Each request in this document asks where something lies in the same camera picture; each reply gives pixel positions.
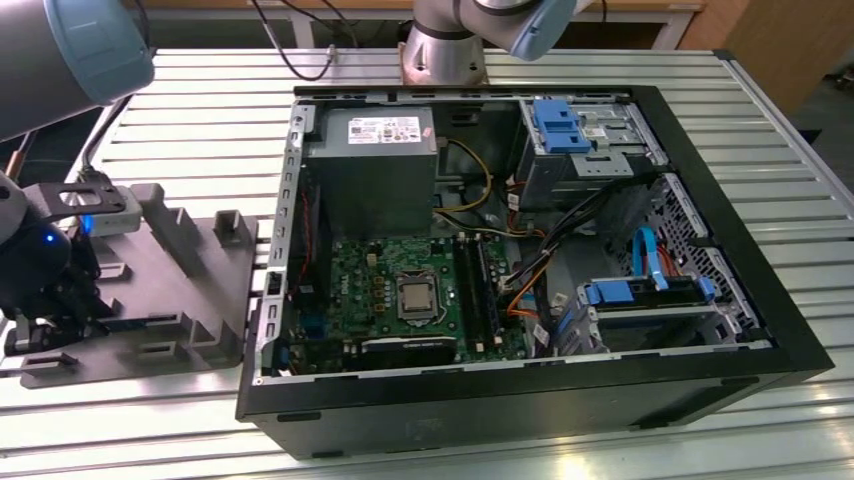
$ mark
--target power supply label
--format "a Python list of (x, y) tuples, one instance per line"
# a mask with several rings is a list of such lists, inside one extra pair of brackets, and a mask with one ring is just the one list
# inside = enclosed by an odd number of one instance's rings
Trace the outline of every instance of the power supply label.
[(417, 143), (421, 129), (417, 117), (353, 118), (348, 123), (347, 143)]

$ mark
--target ram slot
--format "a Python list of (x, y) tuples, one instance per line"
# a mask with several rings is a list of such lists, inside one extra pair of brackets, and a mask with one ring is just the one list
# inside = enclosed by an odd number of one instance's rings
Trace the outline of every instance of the ram slot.
[(500, 318), (497, 317), (497, 305), (495, 303), (495, 291), (489, 276), (489, 265), (483, 251), (483, 242), (472, 241), (468, 245), (471, 257), (476, 261), (477, 275), (475, 279), (475, 292), (477, 294), (479, 320), (487, 332), (487, 343), (493, 345), (500, 335)]
[(468, 251), (471, 240), (467, 237), (453, 239), (453, 270), (456, 272), (456, 290), (459, 293), (459, 305), (463, 314), (463, 331), (465, 332), (465, 345), (471, 351), (483, 350), (487, 331), (479, 321), (480, 307), (477, 305), (477, 290), (475, 268)]

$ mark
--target cpu socket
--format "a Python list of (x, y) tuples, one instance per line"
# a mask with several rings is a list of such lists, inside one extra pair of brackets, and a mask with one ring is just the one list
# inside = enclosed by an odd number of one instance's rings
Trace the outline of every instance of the cpu socket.
[(412, 327), (423, 327), (439, 317), (436, 298), (436, 277), (432, 273), (419, 275), (399, 274), (397, 318)]

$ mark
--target gray plastic stand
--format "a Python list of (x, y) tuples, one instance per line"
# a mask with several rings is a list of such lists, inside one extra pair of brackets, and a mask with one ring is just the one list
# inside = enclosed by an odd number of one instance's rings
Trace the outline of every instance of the gray plastic stand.
[(28, 355), (21, 385), (145, 377), (235, 366), (243, 354), (257, 221), (236, 211), (193, 222), (163, 188), (131, 187), (145, 222), (94, 238), (97, 287), (116, 318), (110, 334)]

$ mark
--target blue led light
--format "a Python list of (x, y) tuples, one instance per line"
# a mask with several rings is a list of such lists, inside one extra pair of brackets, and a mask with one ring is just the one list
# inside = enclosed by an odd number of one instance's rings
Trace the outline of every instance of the blue led light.
[(92, 229), (94, 228), (94, 218), (92, 215), (82, 215), (80, 217), (80, 223), (82, 224), (82, 233), (86, 235), (92, 233)]

